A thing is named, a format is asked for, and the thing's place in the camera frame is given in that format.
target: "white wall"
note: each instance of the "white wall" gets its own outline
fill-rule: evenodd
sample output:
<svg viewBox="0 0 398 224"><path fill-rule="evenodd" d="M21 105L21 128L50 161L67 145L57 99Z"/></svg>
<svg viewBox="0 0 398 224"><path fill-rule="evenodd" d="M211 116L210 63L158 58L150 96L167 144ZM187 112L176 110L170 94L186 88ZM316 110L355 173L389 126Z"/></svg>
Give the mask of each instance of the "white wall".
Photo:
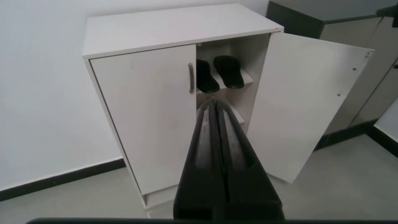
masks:
<svg viewBox="0 0 398 224"><path fill-rule="evenodd" d="M375 127L398 142L398 98L377 121Z"/></svg>
<svg viewBox="0 0 398 224"><path fill-rule="evenodd" d="M0 1L0 190L121 158L81 59L86 18L268 0Z"/></svg>

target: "shoe cabinet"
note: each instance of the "shoe cabinet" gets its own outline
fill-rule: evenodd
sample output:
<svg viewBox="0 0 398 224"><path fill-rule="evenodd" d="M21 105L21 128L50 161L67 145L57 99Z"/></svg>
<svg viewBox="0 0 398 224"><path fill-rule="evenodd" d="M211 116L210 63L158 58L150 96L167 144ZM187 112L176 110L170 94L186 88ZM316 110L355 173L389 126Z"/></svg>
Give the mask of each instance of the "shoe cabinet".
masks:
<svg viewBox="0 0 398 224"><path fill-rule="evenodd" d="M239 4L92 17L83 60L145 207L174 198L196 122L229 104L266 172L293 182L373 51L283 33ZM244 87L213 66L239 60ZM196 89L196 59L221 90Z"/></svg>

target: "black baseboard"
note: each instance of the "black baseboard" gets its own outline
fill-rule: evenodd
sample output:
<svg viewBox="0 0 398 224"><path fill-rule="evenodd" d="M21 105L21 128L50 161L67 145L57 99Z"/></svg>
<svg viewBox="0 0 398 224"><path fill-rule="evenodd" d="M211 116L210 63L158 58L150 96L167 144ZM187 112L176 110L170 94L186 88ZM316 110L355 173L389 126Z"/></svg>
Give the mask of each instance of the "black baseboard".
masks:
<svg viewBox="0 0 398 224"><path fill-rule="evenodd" d="M322 136L319 140L314 151L323 149L339 142L360 136L362 134L368 134L370 138L375 140L381 146L385 147L389 152L398 157L398 143L392 140L389 136L384 134L382 131L375 128L373 125L377 120L368 121L351 128L347 128L335 133L327 134ZM0 191L0 202L10 198L18 197L21 195L29 194L39 190L47 189L50 187L58 186L73 182L75 180L84 179L98 174L103 174L112 170L120 169L125 167L123 159L116 161L99 164L92 167L87 167L81 170L76 170L67 174L50 177L44 180L38 180L29 184L24 184L18 187Z"/></svg>
<svg viewBox="0 0 398 224"><path fill-rule="evenodd" d="M398 157L398 142L384 134L384 132L380 131L376 127L373 127L368 132L368 136L375 142L379 143L379 145L384 147L391 154Z"/></svg>
<svg viewBox="0 0 398 224"><path fill-rule="evenodd" d="M39 190L47 189L61 184L66 184L75 180L80 180L112 170L120 169L125 166L126 164L124 163L123 159L118 159L116 161L106 162L104 164L87 167L81 170L69 172L67 174L62 174L55 177L50 177L47 179L24 184L18 187L13 187L11 189L0 191L0 202Z"/></svg>
<svg viewBox="0 0 398 224"><path fill-rule="evenodd" d="M358 124L350 128L346 128L341 131L337 131L335 133L326 134L322 136L321 140L319 140L314 151L323 149L324 147L328 147L345 140L349 140L351 138L360 136L362 134L367 134L373 128L373 125L376 123L376 121L377 120L375 119L372 121L364 122L362 124Z"/></svg>

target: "gray floor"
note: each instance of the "gray floor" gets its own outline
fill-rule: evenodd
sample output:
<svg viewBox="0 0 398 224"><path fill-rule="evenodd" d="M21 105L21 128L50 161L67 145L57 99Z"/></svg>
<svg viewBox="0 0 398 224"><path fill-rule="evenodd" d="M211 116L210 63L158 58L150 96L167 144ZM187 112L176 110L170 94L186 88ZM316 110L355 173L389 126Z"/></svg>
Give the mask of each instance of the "gray floor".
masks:
<svg viewBox="0 0 398 224"><path fill-rule="evenodd" d="M314 152L293 184L270 177L288 219L398 220L398 159L367 136ZM145 211L126 169L0 202L0 223L37 217L172 218Z"/></svg>

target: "silver door handle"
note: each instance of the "silver door handle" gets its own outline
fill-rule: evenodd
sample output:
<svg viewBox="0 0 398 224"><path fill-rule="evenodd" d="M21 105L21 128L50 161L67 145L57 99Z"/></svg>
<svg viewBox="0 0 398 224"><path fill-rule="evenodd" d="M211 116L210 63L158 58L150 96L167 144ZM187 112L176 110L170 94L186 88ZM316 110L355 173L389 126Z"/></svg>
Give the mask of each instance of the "silver door handle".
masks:
<svg viewBox="0 0 398 224"><path fill-rule="evenodd" d="M195 89L194 85L195 85L195 76L193 74L193 65L192 63L188 64L188 68L189 68L189 76L190 76L190 89L189 89L189 93L193 93L193 90Z"/></svg>

